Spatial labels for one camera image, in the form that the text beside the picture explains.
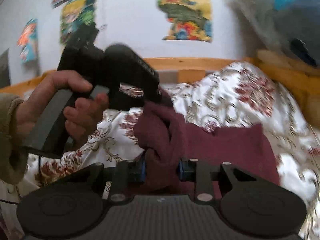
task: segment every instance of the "trigger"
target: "trigger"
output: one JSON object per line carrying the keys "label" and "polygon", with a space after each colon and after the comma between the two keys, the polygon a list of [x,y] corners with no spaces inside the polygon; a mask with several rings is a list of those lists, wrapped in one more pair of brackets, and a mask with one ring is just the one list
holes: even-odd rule
{"label": "trigger", "polygon": [[96,96],[100,93],[109,94],[110,89],[104,86],[96,85],[94,89],[91,91],[89,96],[90,99],[95,100]]}

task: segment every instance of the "wooden bed frame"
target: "wooden bed frame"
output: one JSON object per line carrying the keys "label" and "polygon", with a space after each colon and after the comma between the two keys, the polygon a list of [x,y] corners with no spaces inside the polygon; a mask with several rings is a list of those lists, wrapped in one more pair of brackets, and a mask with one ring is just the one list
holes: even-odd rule
{"label": "wooden bed frame", "polygon": [[[276,55],[267,50],[257,52],[255,58],[244,58],[260,68],[272,80],[286,86],[295,97],[306,120],[320,128],[320,70],[305,63]],[[220,70],[234,62],[219,58],[145,58],[145,61],[161,74],[176,73],[175,82],[192,83],[206,76],[208,72]],[[24,93],[34,89],[49,73],[16,85],[0,89],[0,93],[11,93],[23,97]]]}

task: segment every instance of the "bed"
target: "bed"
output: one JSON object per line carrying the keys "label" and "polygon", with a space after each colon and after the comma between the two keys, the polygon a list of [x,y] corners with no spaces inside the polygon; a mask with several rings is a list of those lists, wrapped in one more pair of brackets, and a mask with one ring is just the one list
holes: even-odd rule
{"label": "bed", "polygon": [[[214,58],[145,59],[160,75],[162,87],[171,95],[176,112],[187,122],[211,129],[216,126],[250,127],[263,124],[277,160],[281,186],[299,195],[308,209],[300,231],[303,239],[320,238],[320,141],[317,108],[318,72],[299,62],[285,65],[280,57],[260,51],[243,61]],[[27,98],[47,75],[0,90]],[[121,88],[141,96],[138,88]],[[115,166],[142,153],[133,126],[143,109],[129,112],[106,110],[88,142],[60,160],[30,155],[28,169],[18,185],[0,183],[0,198],[19,201],[41,186],[95,162]],[[107,197],[110,184],[106,184]],[[14,205],[1,204],[0,225],[9,239],[19,239],[22,229]]]}

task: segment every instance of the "maroon cloth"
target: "maroon cloth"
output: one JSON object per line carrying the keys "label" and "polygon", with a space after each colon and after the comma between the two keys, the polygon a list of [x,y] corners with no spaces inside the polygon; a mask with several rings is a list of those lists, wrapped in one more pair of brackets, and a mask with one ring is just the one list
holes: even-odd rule
{"label": "maroon cloth", "polygon": [[211,165],[231,162],[268,181],[279,184],[276,159],[261,124],[252,128],[223,127],[207,133],[172,107],[146,102],[133,127],[146,152],[146,182],[135,193],[165,189],[167,193],[192,193],[194,183],[180,182],[176,168],[182,157],[206,160]]}

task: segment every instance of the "round black disc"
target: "round black disc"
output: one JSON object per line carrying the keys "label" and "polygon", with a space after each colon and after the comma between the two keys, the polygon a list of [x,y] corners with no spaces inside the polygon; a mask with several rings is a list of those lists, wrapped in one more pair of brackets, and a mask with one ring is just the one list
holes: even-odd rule
{"label": "round black disc", "polygon": [[90,228],[102,212],[103,202],[97,194],[69,184],[27,195],[17,208],[17,217],[26,232],[57,238],[75,236]]}
{"label": "round black disc", "polygon": [[221,200],[223,217],[236,229],[256,236],[297,233],[307,214],[304,202],[292,192],[228,192]]}

